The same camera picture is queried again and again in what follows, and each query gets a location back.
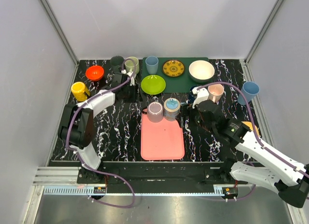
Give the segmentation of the navy blue mug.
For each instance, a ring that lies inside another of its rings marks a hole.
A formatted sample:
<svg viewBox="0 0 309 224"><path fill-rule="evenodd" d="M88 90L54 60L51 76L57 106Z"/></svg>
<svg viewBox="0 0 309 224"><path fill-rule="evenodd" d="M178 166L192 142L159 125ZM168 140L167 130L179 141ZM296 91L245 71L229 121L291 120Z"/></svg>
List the navy blue mug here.
<svg viewBox="0 0 309 224"><path fill-rule="evenodd" d="M196 87L192 86L189 90L189 94L188 94L188 104L193 104L194 100L196 99L196 95L193 94L193 89Z"/></svg>

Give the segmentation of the light blue mug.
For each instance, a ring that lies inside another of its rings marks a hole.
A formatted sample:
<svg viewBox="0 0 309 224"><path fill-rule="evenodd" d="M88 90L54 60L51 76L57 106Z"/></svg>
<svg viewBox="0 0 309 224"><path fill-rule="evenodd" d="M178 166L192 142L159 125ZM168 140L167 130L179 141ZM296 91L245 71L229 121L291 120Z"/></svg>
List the light blue mug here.
<svg viewBox="0 0 309 224"><path fill-rule="evenodd" d="M168 98L164 102L164 117L168 121L175 121L176 117L180 114L182 105L185 105L185 102L180 102L176 98Z"/></svg>

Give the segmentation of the pink mug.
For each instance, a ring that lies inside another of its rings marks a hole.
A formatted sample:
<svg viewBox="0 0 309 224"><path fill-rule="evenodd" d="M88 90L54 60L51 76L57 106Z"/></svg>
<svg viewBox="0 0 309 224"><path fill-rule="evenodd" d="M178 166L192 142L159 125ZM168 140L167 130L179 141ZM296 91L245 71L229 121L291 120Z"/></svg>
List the pink mug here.
<svg viewBox="0 0 309 224"><path fill-rule="evenodd" d="M209 100L216 103L220 100L224 93L224 87L221 84L213 84L208 86Z"/></svg>

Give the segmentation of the light green mug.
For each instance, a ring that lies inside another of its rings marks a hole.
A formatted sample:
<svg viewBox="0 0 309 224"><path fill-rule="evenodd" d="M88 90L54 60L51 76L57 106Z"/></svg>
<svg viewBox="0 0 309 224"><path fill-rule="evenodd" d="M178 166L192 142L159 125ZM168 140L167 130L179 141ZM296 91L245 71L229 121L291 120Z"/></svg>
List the light green mug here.
<svg viewBox="0 0 309 224"><path fill-rule="evenodd" d="M125 69L127 72L135 72L136 74L139 73L139 60L136 57L130 56L125 61Z"/></svg>

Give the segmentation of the purple mug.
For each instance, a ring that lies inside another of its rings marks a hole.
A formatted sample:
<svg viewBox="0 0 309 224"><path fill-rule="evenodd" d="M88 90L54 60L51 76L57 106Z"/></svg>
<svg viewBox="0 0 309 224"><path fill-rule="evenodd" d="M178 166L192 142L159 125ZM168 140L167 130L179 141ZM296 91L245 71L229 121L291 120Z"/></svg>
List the purple mug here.
<svg viewBox="0 0 309 224"><path fill-rule="evenodd" d="M159 123L164 118L164 108L159 102L152 102L147 107L147 117L152 123Z"/></svg>

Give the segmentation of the grey mug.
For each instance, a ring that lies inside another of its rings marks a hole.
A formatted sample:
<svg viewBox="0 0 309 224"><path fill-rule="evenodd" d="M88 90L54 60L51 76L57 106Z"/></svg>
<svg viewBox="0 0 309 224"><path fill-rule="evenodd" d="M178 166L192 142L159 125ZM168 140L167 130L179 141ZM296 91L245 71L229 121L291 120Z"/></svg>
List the grey mug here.
<svg viewBox="0 0 309 224"><path fill-rule="evenodd" d="M110 65L114 72L121 72L122 63L124 58L122 56L113 56L110 59Z"/></svg>

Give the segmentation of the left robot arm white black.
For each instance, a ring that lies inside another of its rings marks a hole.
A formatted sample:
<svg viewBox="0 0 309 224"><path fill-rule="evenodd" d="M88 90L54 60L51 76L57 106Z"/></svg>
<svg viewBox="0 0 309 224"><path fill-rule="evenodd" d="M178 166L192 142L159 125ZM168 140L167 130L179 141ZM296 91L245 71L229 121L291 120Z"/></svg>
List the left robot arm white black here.
<svg viewBox="0 0 309 224"><path fill-rule="evenodd" d="M117 101L135 98L135 73L116 73L113 80L94 96L78 104L66 104L58 128L58 137L67 150L76 154L82 167L88 170L87 177L93 183L104 179L104 171L99 168L101 159L92 144L94 138L94 118Z"/></svg>

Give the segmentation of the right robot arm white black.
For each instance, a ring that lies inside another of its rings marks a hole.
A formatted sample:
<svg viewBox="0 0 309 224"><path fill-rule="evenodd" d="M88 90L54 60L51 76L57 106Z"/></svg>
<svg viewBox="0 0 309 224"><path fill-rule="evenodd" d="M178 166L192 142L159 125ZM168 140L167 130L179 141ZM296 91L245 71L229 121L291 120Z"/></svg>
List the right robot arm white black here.
<svg viewBox="0 0 309 224"><path fill-rule="evenodd" d="M215 171L214 178L223 183L249 182L276 193L289 205L302 208L309 196L309 166L294 161L267 144L243 122L226 117L211 100L197 105L182 104L176 120L184 127L185 120L211 133L219 142L241 151L262 164L246 165L228 158Z"/></svg>

